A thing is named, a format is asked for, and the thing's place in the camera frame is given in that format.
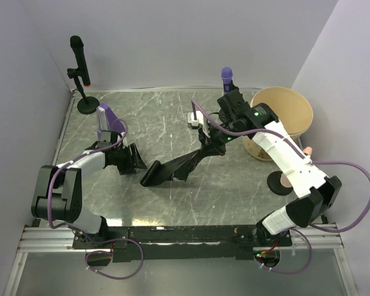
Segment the black trash bag roll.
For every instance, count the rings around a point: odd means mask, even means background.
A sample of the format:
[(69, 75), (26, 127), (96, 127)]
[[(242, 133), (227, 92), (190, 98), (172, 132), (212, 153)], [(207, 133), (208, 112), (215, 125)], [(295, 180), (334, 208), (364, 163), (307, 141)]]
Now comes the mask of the black trash bag roll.
[(200, 149), (177, 157), (166, 163), (156, 160), (142, 177), (140, 184), (143, 187), (159, 186), (166, 181), (185, 182), (196, 166), (206, 157), (201, 156)]

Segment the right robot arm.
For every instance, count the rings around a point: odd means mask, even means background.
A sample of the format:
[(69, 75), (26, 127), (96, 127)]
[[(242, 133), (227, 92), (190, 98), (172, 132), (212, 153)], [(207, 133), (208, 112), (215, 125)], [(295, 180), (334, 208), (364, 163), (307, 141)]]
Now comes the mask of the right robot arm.
[(313, 164), (268, 105), (260, 103), (250, 106), (237, 89), (220, 97), (218, 103), (230, 118), (227, 127), (219, 125), (195, 100), (192, 101), (206, 121), (217, 128), (225, 139), (236, 136), (253, 139), (286, 176), (298, 197), (257, 223), (259, 243), (271, 245), (280, 233), (295, 226), (305, 228), (331, 208), (342, 187), (340, 179), (329, 177)]

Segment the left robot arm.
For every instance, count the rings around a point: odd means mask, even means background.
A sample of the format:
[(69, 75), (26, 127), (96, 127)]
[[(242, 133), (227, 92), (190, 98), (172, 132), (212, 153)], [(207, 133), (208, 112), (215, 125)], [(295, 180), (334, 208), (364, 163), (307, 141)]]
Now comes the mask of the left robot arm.
[(96, 248), (110, 240), (107, 220), (83, 205), (83, 180), (106, 167), (120, 175), (146, 169), (134, 143), (126, 142), (127, 131), (103, 130), (100, 138), (73, 160), (39, 169), (31, 214), (49, 222), (51, 228), (67, 226), (83, 234)]

